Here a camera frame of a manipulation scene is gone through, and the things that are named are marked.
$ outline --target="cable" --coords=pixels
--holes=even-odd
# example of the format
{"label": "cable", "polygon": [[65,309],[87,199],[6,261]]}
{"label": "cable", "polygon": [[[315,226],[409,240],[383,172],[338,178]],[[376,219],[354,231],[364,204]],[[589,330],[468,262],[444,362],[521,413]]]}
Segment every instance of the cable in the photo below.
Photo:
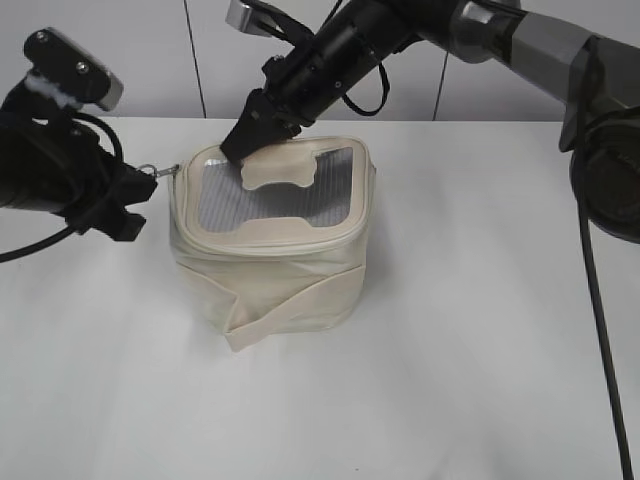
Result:
{"label": "cable", "polygon": [[0,263],[12,262],[13,260],[18,260],[20,258],[24,258],[29,255],[41,252],[42,250],[52,247],[56,243],[59,243],[65,238],[71,236],[71,234],[73,234],[74,232],[75,230],[72,227],[67,227],[64,230],[56,233],[55,235],[52,235],[49,238],[45,238],[38,243],[34,243],[33,245],[14,250],[12,252],[2,253],[0,254]]}
{"label": "cable", "polygon": [[200,92],[200,106],[202,107],[202,116],[207,118],[207,104],[204,101],[204,92],[202,91],[202,80],[200,79],[200,67],[198,65],[198,55],[196,55],[196,44],[193,41],[193,29],[191,28],[191,15],[189,14],[189,5],[187,0],[182,0],[184,4],[184,15],[187,19],[187,30],[189,31],[189,41],[191,42],[191,56],[193,57],[193,67],[196,71],[196,81],[198,82],[198,91]]}
{"label": "cable", "polygon": [[87,123],[92,123],[96,127],[100,128],[104,133],[106,133],[107,137],[109,137],[109,141],[113,145],[113,156],[116,161],[119,163],[124,162],[124,152],[122,150],[122,144],[120,143],[120,139],[116,135],[116,132],[104,121],[96,118],[92,115],[87,115],[86,113],[76,112],[73,115],[73,118],[78,120],[82,120]]}
{"label": "cable", "polygon": [[[329,21],[333,17],[335,17],[336,13],[338,13],[338,10],[340,10],[343,1],[344,0],[338,0],[336,2],[325,21],[322,22],[323,27],[327,23],[329,23]],[[347,105],[347,107],[349,107],[351,110],[362,117],[375,117],[382,111],[382,109],[387,104],[387,100],[389,99],[389,93],[391,93],[391,81],[389,80],[389,74],[387,73],[387,69],[382,63],[378,65],[378,70],[380,71],[380,81],[382,82],[382,101],[380,102],[380,106],[378,108],[376,108],[375,110],[364,110],[356,105],[356,103],[351,100],[351,98],[349,98],[349,95],[347,95],[346,93],[342,96],[342,101]]]}
{"label": "cable", "polygon": [[327,16],[327,18],[325,19],[324,22],[322,22],[322,26],[324,27],[327,23],[329,23],[329,20],[331,20],[336,13],[338,13],[338,10],[340,10],[340,7],[342,6],[342,2],[343,0],[338,0],[336,2],[336,4],[333,6],[333,8],[331,9],[331,12],[329,13],[329,15]]}
{"label": "cable", "polygon": [[289,39],[289,37],[287,36],[286,33],[281,32],[277,28],[272,27],[268,23],[259,22],[258,26],[262,30],[264,30],[265,32],[269,33],[269,35],[272,35],[272,36],[276,37],[278,40],[282,40],[283,42],[291,43],[291,40]]}
{"label": "cable", "polygon": [[447,75],[447,65],[449,65],[449,51],[444,56],[444,64],[442,65],[442,75],[440,76],[440,86],[438,87],[438,97],[436,98],[436,106],[433,109],[432,122],[438,119],[438,112],[440,111],[440,100],[442,99],[442,90],[444,88],[444,79]]}
{"label": "cable", "polygon": [[598,274],[593,256],[591,232],[589,229],[589,217],[587,213],[587,198],[583,184],[586,172],[587,153],[587,102],[589,99],[591,75],[594,71],[597,60],[597,40],[591,40],[589,42],[589,47],[589,60],[587,62],[585,78],[580,92],[580,101],[578,104],[577,140],[574,153],[575,162],[577,162],[576,168],[579,168],[578,173],[580,175],[578,177],[579,181],[577,182],[576,190],[578,199],[578,219],[580,223],[580,240],[582,243],[582,253],[587,274],[587,282],[589,285],[589,294],[591,296],[591,304],[593,306],[596,331],[598,334],[598,343],[600,346],[600,355],[602,357],[602,366],[604,369],[605,379],[607,382],[607,390],[609,393],[611,414],[613,417],[613,424],[615,428],[616,439],[618,442],[622,477],[624,480],[633,480],[633,467],[631,454],[629,451],[629,441],[627,439],[627,432],[624,425],[622,402],[620,400],[620,392],[618,389],[618,382],[616,380],[613,355],[611,353],[611,343],[609,341],[609,333],[607,330],[604,307],[602,305],[602,296],[600,294]]}
{"label": "cable", "polygon": [[[82,113],[82,112],[76,112],[73,115],[73,118],[82,120],[87,123],[91,123],[96,127],[100,128],[102,131],[104,131],[104,133],[109,138],[109,141],[111,141],[111,144],[113,145],[114,158],[118,163],[124,162],[124,152],[122,149],[122,144],[120,143],[120,140],[116,135],[116,132],[114,132],[113,129],[106,122],[92,115],[87,115],[86,113]],[[91,208],[88,209],[88,212],[91,212],[92,210],[100,206],[107,197],[108,195],[98,200]],[[29,255],[33,255],[35,253],[41,252],[42,250],[52,247],[53,245],[61,242],[62,240],[64,240],[65,238],[73,234],[75,231],[76,230],[74,227],[67,227],[64,230],[56,233],[55,235],[52,235],[49,238],[45,238],[44,240],[38,243],[34,243],[33,245],[29,245],[27,247],[20,248],[18,250],[13,250],[11,252],[0,254],[0,263],[11,262],[13,260],[18,260],[20,258],[24,258]]]}

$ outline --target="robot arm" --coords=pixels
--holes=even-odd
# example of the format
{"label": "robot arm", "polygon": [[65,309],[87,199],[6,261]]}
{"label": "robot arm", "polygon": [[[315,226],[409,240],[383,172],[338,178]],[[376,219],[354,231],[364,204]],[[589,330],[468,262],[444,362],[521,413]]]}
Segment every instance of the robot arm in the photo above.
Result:
{"label": "robot arm", "polygon": [[[124,163],[106,123],[79,112],[87,104],[113,109],[122,83],[53,28],[33,33],[24,53],[33,68],[0,107],[0,207],[62,217],[64,236],[97,229],[116,241],[135,240],[145,219],[126,207],[149,200],[156,180]],[[86,123],[107,134],[113,153]],[[0,263],[33,250],[0,255]]]}
{"label": "robot arm", "polygon": [[277,30],[284,25],[278,19],[265,29],[273,18],[266,4],[232,0],[227,21],[240,31],[276,29],[288,39],[293,30],[296,40],[287,57],[264,65],[266,83],[249,95],[222,150],[240,165],[260,148],[293,138],[387,56],[428,40],[468,63],[493,58],[564,102],[563,152],[575,148],[582,109],[590,218],[640,243],[640,49],[518,7],[519,0],[351,0],[313,35],[290,21]]}

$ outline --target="white tabletop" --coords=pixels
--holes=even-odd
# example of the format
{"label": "white tabletop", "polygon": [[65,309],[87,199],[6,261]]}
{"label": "white tabletop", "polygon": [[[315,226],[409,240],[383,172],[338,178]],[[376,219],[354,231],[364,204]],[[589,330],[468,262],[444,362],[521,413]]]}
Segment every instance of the white tabletop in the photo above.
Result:
{"label": "white tabletop", "polygon": [[[231,121],[113,119],[169,166]],[[0,478],[612,479],[617,450],[558,124],[325,122],[379,168],[362,303],[240,354],[191,314],[162,185],[138,242],[0,265]],[[61,228],[0,211],[0,251]],[[640,248],[594,233],[640,462]]]}

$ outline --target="cream fabric bag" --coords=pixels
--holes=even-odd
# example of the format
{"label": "cream fabric bag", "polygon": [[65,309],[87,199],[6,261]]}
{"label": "cream fabric bag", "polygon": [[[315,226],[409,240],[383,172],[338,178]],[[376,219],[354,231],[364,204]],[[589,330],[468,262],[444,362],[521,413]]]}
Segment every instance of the cream fabric bag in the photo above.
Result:
{"label": "cream fabric bag", "polygon": [[242,172],[218,147],[171,184],[171,246],[202,313],[234,351],[331,328],[356,306],[375,168],[349,138],[261,150]]}

